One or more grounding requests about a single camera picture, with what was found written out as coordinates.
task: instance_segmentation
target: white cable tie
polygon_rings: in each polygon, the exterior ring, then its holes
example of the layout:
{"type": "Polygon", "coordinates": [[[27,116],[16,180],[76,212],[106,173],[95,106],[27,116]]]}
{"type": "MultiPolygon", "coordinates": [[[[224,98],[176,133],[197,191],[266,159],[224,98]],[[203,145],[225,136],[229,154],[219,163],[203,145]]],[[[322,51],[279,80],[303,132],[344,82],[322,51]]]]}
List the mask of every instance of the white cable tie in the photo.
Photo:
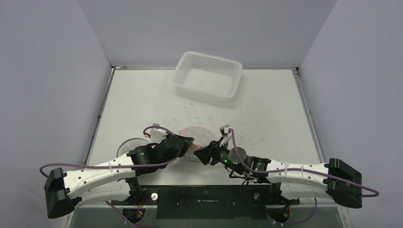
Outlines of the white cable tie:
{"type": "Polygon", "coordinates": [[[304,165],[301,165],[301,177],[304,179],[304,165]]]}
{"type": "Polygon", "coordinates": [[[288,181],[288,178],[287,178],[287,171],[288,171],[288,168],[289,168],[289,162],[285,162],[285,163],[284,163],[284,177],[286,178],[287,182],[289,182],[289,181],[288,181]]]}
{"type": "Polygon", "coordinates": [[[111,171],[111,177],[113,177],[113,170],[112,170],[112,165],[111,165],[110,161],[108,161],[108,165],[109,165],[109,170],[111,171]]]}

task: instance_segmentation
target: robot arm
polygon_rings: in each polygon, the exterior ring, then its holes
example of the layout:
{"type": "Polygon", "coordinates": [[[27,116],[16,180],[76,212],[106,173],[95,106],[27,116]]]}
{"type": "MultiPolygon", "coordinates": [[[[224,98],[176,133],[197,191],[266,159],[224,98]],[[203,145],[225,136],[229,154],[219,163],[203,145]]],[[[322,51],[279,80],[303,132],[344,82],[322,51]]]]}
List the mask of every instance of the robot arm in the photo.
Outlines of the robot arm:
{"type": "Polygon", "coordinates": [[[91,202],[142,196],[137,178],[133,177],[165,168],[169,161],[182,157],[192,142],[193,138],[167,135],[159,143],[139,146],[96,166],[73,171],[53,169],[45,183],[48,218],[59,218],[91,202]]]}
{"type": "Polygon", "coordinates": [[[231,140],[229,125],[220,128],[220,131],[223,137],[219,141],[212,141],[206,148],[194,152],[204,165],[222,163],[226,169],[232,170],[231,174],[237,173],[250,182],[271,184],[271,197],[287,200],[329,198],[345,207],[362,207],[361,188],[308,172],[329,174],[361,185],[361,173],[343,161],[330,159],[329,163],[307,165],[247,156],[241,147],[227,149],[231,140]]]}

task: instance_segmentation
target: metal screw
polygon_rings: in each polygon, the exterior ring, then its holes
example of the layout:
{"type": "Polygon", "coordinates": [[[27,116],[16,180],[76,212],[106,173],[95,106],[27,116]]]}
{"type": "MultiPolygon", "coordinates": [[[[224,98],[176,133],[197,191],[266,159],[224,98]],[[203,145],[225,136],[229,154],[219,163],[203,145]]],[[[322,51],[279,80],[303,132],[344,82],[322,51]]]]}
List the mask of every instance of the metal screw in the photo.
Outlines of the metal screw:
{"type": "Polygon", "coordinates": [[[254,198],[255,200],[258,200],[259,197],[260,197],[260,194],[259,194],[258,192],[255,192],[255,194],[253,194],[253,198],[254,198]]]}
{"type": "Polygon", "coordinates": [[[158,194],[157,194],[157,193],[151,194],[151,199],[152,199],[153,201],[156,201],[156,200],[158,199],[158,194]]]}

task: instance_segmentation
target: red object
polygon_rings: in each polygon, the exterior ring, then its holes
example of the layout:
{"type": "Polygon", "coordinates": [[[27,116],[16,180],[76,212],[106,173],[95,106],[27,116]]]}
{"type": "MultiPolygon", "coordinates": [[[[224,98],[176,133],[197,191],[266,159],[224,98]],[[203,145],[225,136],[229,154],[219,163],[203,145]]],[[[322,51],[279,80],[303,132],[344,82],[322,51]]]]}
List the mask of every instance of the red object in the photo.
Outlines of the red object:
{"type": "Polygon", "coordinates": [[[145,202],[145,195],[143,195],[143,200],[141,201],[141,203],[137,205],[137,213],[140,212],[139,206],[141,206],[144,202],[145,202]]]}

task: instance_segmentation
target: perforated basket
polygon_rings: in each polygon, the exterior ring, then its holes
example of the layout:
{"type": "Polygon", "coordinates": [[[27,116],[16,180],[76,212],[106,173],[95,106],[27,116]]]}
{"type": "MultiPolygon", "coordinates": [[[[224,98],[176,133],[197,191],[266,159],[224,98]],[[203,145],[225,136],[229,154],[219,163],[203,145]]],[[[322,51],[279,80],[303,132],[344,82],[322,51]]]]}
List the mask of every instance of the perforated basket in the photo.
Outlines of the perforated basket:
{"type": "Polygon", "coordinates": [[[237,91],[241,71],[239,62],[186,52],[176,66],[172,83],[181,92],[227,102],[237,91]]]}

